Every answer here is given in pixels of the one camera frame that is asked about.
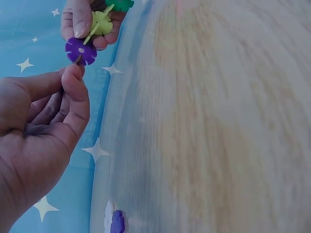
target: purple object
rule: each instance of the purple object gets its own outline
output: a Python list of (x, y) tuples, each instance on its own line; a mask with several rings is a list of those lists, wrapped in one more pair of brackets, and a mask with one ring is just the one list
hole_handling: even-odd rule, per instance
[(125, 231), (124, 218), (121, 210), (116, 210), (112, 215), (110, 233), (123, 233)]
[(97, 51), (94, 48), (92, 42), (88, 42), (86, 45), (83, 44), (84, 39), (77, 39), (75, 37), (70, 38), (66, 45), (65, 51), (69, 52), (67, 57), (72, 62), (75, 62), (79, 55), (81, 55), (80, 64), (86, 66), (95, 62), (97, 57)]

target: blue sheet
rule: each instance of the blue sheet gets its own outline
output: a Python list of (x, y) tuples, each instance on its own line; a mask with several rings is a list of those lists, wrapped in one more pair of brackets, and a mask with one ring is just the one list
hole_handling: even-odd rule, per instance
[[(1, 0), (0, 77), (35, 75), (70, 64), (60, 35), (59, 13), (64, 5), (64, 0)], [(89, 231), (94, 159), (83, 149), (93, 147), (99, 137), (110, 81), (110, 73), (103, 67), (113, 65), (117, 48), (118, 42), (108, 46), (98, 53), (94, 64), (86, 67), (84, 81), (91, 108), (86, 131), (60, 182), (15, 223), (11, 233)]]

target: wooden surface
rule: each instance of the wooden surface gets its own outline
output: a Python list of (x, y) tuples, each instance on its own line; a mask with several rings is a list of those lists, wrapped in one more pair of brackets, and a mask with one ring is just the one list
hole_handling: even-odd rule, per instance
[(311, 232), (311, 2), (155, 0), (124, 28), (94, 192), (127, 232)]

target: finger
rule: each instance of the finger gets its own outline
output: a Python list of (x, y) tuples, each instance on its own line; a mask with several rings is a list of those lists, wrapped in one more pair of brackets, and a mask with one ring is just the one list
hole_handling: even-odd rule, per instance
[(43, 99), (37, 100), (31, 103), (30, 109), (28, 111), (27, 122), (30, 123), (33, 119), (43, 110), (45, 105), (50, 100), (51, 96), (46, 96)]
[(120, 27), (122, 24), (122, 22), (119, 20), (112, 20), (111, 22), (112, 22), (113, 28), (110, 33), (104, 36), (107, 44), (109, 45), (114, 44), (118, 40)]
[(76, 38), (86, 37), (92, 25), (92, 10), (88, 0), (70, 0), (73, 32)]
[(35, 125), (48, 125), (60, 110), (63, 92), (59, 91), (51, 96), (42, 111), (31, 122)]
[(93, 36), (93, 46), (97, 49), (97, 50), (104, 50), (107, 48), (108, 44), (106, 39), (101, 36), (101, 35), (97, 35), (97, 36)]
[[(85, 67), (83, 65), (80, 65), (79, 67), (81, 69), (82, 76), (84, 76)], [(69, 101), (70, 101), (69, 96), (66, 93), (64, 93), (63, 99), (62, 99), (62, 103), (60, 105), (60, 110), (56, 114), (54, 119), (50, 122), (50, 124), (57, 123), (57, 122), (63, 122), (64, 121), (65, 117), (69, 113)]]
[(67, 12), (66, 9), (62, 13), (61, 18), (61, 34), (62, 37), (67, 41), (74, 37), (73, 24), (72, 24), (72, 13)]
[(62, 76), (64, 92), (69, 96), (69, 113), (64, 124), (55, 124), (49, 134), (57, 137), (71, 153), (89, 121), (89, 98), (77, 65), (67, 67)]
[(55, 71), (25, 78), (10, 78), (8, 82), (20, 86), (27, 91), (31, 102), (50, 96), (60, 90), (63, 71)]

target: plastic flower toy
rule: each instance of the plastic flower toy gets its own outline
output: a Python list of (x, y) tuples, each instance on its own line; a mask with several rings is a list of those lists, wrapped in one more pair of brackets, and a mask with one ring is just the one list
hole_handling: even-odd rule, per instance
[(112, 216), (110, 233), (123, 233), (125, 230), (124, 217), (121, 210), (116, 210)]
[(83, 39), (72, 37), (66, 43), (65, 51), (68, 52), (67, 57), (69, 60), (86, 66), (87, 64), (90, 65), (95, 61), (97, 52), (92, 43), (84, 45), (83, 42)]
[(108, 6), (103, 12), (96, 11), (92, 12), (93, 22), (91, 26), (91, 31), (94, 31), (95, 35), (106, 35), (112, 30), (112, 22), (108, 16), (109, 11), (112, 10), (114, 5)]
[(132, 0), (105, 0), (105, 3), (107, 6), (111, 6), (113, 4), (114, 7), (112, 9), (114, 11), (122, 12), (127, 12), (134, 5), (134, 1)]

